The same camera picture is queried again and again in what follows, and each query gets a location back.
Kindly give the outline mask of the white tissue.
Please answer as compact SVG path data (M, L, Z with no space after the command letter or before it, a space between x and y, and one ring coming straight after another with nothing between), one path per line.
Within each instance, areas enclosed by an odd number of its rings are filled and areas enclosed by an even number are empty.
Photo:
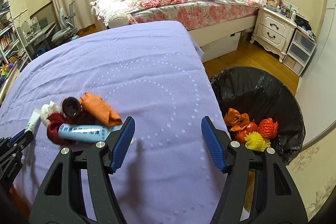
M48 127L51 123L49 120L49 116L53 113L61 113L61 108L59 105L53 101L50 101L49 104L44 104L41 108L41 121L42 123Z

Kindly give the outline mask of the yellow foam fruit net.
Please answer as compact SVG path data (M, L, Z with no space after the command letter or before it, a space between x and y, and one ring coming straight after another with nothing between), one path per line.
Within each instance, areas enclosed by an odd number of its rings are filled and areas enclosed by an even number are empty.
M254 151L263 152L270 147L270 140L260 133L253 131L244 137L245 147Z

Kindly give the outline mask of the red foam fruit net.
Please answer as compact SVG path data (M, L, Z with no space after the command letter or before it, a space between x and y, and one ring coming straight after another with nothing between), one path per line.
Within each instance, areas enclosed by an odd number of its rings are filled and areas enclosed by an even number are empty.
M274 139L277 135L278 122L274 122L272 118L264 119L258 126L258 133L266 139Z

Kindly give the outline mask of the light blue tube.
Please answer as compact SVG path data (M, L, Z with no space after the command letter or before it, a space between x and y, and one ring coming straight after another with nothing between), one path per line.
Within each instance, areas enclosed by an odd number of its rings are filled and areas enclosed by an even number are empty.
M112 127L62 124L58 129L58 135L62 139L96 143L98 141L105 141L111 132L121 128L122 124Z

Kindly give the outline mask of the red round wrapper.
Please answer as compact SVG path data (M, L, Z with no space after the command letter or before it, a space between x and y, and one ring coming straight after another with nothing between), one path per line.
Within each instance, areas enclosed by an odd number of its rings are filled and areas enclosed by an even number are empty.
M255 122L249 122L242 130L234 133L234 140L238 141L240 144L245 144L245 137L251 132L257 131L257 129L258 125Z

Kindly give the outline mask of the orange wrapper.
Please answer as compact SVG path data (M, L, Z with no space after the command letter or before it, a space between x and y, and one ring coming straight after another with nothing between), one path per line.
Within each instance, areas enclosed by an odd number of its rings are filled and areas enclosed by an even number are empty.
M107 127L122 124L121 117L108 103L95 94L84 93L84 96L79 98L79 103L86 111Z

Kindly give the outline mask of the orange plastic bag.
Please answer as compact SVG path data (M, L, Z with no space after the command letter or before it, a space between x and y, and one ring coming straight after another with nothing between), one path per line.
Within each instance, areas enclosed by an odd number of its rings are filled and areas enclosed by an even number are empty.
M247 113L240 114L233 108L229 108L228 113L224 116L224 123L229 127L229 130L233 132L245 129L249 122L250 120Z

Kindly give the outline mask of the white teal tube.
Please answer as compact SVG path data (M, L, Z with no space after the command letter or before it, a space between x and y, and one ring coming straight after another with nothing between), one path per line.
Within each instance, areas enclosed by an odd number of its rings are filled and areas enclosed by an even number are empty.
M31 117L29 119L29 122L26 126L26 129L25 129L25 132L34 132L35 131L35 128L38 124L38 121L40 120L41 118L41 110L39 109L35 109L33 111L33 113L31 114Z

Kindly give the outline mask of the black lined trash bin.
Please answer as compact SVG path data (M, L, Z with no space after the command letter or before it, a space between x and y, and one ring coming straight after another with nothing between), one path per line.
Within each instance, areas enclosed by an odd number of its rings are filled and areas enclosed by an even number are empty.
M258 68L233 67L211 77L210 83L223 115L233 108L256 124L272 118L278 129L271 147L285 165L298 156L306 135L303 116L294 95L279 79Z

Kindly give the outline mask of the bookshelf with books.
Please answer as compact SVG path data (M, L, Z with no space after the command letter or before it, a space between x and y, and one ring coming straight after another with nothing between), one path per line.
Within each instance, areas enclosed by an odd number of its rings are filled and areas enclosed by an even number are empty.
M14 23L9 0L1 0L1 94L31 61Z

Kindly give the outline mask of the desk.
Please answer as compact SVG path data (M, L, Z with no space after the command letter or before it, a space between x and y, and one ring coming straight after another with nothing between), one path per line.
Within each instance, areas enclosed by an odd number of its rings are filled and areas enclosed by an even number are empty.
M42 47L46 51L51 49L48 39L56 28L56 22L53 21L43 28L35 28L32 34L25 34L21 26L17 27L17 33L21 43L30 56L39 48Z

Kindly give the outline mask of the grey desk chair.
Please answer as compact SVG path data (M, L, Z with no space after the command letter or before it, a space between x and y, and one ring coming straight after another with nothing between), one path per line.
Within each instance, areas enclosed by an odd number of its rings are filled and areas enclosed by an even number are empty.
M69 14L65 16L64 9L59 9L58 18L60 23L60 30L52 36L52 42L55 44L63 44L79 38L77 35L77 28L75 27L74 17L74 2L69 4Z

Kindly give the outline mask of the purple table cloth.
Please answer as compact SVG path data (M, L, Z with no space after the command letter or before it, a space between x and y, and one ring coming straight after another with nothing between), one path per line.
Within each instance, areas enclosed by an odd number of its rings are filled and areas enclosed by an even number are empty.
M224 130L201 50L178 22L96 32L31 61L1 106L1 136L25 128L35 109L96 94L135 120L134 143L111 183L128 223L209 223L226 177L201 133Z

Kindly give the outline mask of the plastic drawer unit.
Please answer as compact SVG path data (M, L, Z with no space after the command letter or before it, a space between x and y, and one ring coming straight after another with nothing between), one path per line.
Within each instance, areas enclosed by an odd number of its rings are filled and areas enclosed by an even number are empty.
M282 63L300 76L308 65L315 48L316 42L311 33L297 27Z

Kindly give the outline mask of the floral bed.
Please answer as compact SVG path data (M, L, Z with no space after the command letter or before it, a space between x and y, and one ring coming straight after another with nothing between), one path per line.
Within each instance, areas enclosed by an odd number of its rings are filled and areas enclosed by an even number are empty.
M97 29L176 21L198 46L255 25L262 0L97 0L90 3Z

